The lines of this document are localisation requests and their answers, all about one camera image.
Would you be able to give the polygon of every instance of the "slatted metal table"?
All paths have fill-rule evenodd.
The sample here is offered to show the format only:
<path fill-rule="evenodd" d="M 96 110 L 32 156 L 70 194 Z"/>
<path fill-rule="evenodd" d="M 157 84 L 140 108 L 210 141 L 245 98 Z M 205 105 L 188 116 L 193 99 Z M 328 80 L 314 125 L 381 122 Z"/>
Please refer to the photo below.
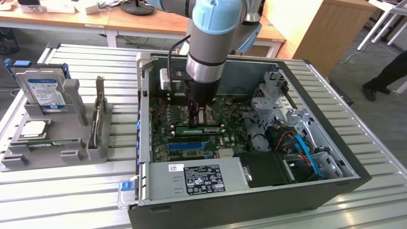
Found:
<path fill-rule="evenodd" d="M 125 209 L 117 209 L 117 187 L 136 169 L 136 53 L 140 50 L 61 44 L 45 49 L 40 63 L 68 63 L 80 80 L 85 103 L 94 101 L 94 79 L 105 78 L 113 103 L 108 162 L 0 173 L 0 228 L 130 228 Z M 404 228 L 407 171 L 373 136 L 338 95 L 302 61 L 285 61 L 313 101 L 368 170 L 372 180 L 333 198 L 317 210 L 216 227 L 217 229 L 312 228 L 350 226 Z M 300 100 L 289 91 L 293 102 Z M 0 122 L 0 158 L 20 123 L 25 102 L 20 92 Z"/>

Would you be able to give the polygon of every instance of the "gray floor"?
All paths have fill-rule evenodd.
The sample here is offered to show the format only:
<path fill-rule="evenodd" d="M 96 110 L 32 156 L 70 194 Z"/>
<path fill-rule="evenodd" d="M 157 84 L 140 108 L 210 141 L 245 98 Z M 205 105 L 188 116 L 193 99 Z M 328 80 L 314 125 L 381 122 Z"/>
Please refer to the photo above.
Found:
<path fill-rule="evenodd" d="M 37 31 L 37 30 L 17 30 L 14 29 L 14 35 L 20 45 L 20 51 L 9 56 L 0 56 L 1 62 L 5 58 L 32 60 L 36 61 L 46 43 L 49 41 L 105 46 L 106 40 L 104 37 L 96 34 L 70 34 L 54 31 Z M 366 32 L 361 31 L 354 39 L 342 60 L 346 56 L 356 52 L 356 46 L 364 38 Z M 137 38 L 132 39 L 133 44 L 124 44 L 124 39 L 118 38 L 117 44 L 120 47 L 144 48 L 144 49 L 164 49 L 168 50 L 174 40 Z M 352 57 L 345 64 L 337 64 L 334 70 L 329 75 L 329 79 L 334 81 L 337 86 L 342 89 L 345 94 L 353 99 L 354 103 L 352 108 L 362 121 L 389 148 L 393 155 L 398 158 L 404 166 L 407 166 L 407 155 L 404 149 L 407 148 L 407 92 L 404 95 L 382 95 L 377 94 L 377 101 L 370 103 L 364 99 L 360 94 L 360 86 L 374 77 L 382 67 L 394 58 L 381 46 L 376 44 L 368 45 L 365 51 L 357 56 Z M 389 88 L 396 89 L 402 82 L 407 81 L 407 77 L 394 82 Z M 5 72 L 2 64 L 0 64 L 0 89 L 1 86 L 15 85 L 10 76 Z M 9 93 L 0 92 L 0 117 L 11 102 Z"/>

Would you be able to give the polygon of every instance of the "orange wooden cabinet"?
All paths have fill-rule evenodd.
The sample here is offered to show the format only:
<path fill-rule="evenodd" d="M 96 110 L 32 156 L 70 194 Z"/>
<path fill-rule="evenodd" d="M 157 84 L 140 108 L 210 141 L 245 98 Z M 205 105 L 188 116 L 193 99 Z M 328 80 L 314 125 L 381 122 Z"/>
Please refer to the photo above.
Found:
<path fill-rule="evenodd" d="M 309 60 L 326 77 L 374 10 L 364 0 L 266 0 L 262 15 L 286 39 L 277 58 Z"/>

